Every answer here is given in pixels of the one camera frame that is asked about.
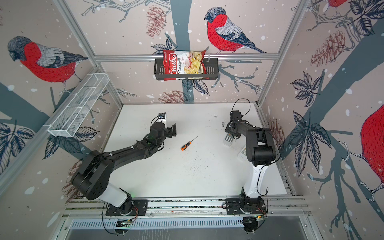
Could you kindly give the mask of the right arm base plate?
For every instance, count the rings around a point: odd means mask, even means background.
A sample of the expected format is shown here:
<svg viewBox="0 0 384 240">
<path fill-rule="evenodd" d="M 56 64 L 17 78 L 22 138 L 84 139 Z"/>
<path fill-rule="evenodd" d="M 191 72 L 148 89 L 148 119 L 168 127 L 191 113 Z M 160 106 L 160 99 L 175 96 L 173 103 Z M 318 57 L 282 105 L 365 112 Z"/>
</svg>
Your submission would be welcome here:
<svg viewBox="0 0 384 240">
<path fill-rule="evenodd" d="M 247 198 L 240 200 L 239 198 L 225 199 L 225 209 L 228 215 L 266 215 L 267 206 L 261 197 Z"/>
</svg>

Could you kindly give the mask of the white remote control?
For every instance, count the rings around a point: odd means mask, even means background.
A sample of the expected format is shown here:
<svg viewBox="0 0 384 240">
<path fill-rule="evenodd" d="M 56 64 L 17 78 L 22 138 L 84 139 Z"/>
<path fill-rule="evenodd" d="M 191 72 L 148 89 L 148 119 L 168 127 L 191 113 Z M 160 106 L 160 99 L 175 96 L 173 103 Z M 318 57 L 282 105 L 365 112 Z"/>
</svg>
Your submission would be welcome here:
<svg viewBox="0 0 384 240">
<path fill-rule="evenodd" d="M 225 136 L 225 138 L 223 140 L 223 144 L 227 147 L 230 147 L 233 144 L 233 141 L 234 141 L 234 136 L 227 133 L 227 135 Z"/>
</svg>

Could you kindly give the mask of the orange black screwdriver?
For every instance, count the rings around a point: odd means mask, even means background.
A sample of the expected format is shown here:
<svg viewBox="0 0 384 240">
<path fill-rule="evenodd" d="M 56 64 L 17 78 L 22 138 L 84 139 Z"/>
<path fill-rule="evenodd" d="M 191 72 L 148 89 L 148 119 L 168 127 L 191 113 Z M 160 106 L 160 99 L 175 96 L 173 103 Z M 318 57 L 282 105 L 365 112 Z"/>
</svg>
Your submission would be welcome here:
<svg viewBox="0 0 384 240">
<path fill-rule="evenodd" d="M 186 144 L 184 144 L 182 147 L 181 147 L 181 151 L 185 151 L 189 145 L 192 144 L 192 142 L 197 138 L 198 136 L 196 136 L 194 139 L 192 139 L 191 141 L 187 142 Z"/>
</svg>

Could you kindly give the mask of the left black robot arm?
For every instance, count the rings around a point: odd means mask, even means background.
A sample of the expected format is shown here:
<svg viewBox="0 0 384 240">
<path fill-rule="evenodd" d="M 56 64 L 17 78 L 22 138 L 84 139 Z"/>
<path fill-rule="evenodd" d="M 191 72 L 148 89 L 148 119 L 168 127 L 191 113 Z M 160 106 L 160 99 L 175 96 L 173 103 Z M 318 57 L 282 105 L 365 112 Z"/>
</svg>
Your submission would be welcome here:
<svg viewBox="0 0 384 240">
<path fill-rule="evenodd" d="M 92 151 L 83 160 L 71 184 L 88 200 L 99 199 L 128 214 L 134 208 L 132 196 L 110 183 L 113 171 L 138 160 L 147 159 L 163 149 L 166 138 L 177 135 L 177 124 L 167 127 L 165 113 L 150 125 L 150 132 L 134 145 L 113 152 Z"/>
</svg>

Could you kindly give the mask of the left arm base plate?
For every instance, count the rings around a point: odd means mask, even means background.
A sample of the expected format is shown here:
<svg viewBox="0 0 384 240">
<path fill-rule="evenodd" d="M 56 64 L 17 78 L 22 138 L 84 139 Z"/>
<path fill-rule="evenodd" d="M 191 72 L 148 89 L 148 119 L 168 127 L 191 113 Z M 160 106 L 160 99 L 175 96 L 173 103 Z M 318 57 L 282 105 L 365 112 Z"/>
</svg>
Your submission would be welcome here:
<svg viewBox="0 0 384 240">
<path fill-rule="evenodd" d="M 123 216 L 145 216 L 148 208 L 148 200 L 133 199 L 124 203 L 121 207 L 115 207 L 107 204 L 106 216 L 123 217 Z"/>
</svg>

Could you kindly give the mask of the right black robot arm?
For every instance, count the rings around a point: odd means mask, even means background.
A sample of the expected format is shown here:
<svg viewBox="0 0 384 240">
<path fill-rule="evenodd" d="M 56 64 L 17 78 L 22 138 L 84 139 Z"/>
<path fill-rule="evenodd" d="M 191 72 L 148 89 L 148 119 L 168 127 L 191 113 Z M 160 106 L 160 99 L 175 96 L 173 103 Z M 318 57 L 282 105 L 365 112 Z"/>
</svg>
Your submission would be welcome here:
<svg viewBox="0 0 384 240">
<path fill-rule="evenodd" d="M 277 157 L 277 150 L 271 129 L 252 125 L 242 117 L 240 111 L 232 110 L 225 132 L 236 140 L 242 136 L 246 138 L 245 154 L 253 168 L 250 179 L 247 180 L 240 193 L 240 204 L 244 206 L 253 204 L 256 202 L 255 198 L 260 199 L 268 194 L 268 191 L 263 194 L 260 187 L 268 166 Z"/>
</svg>

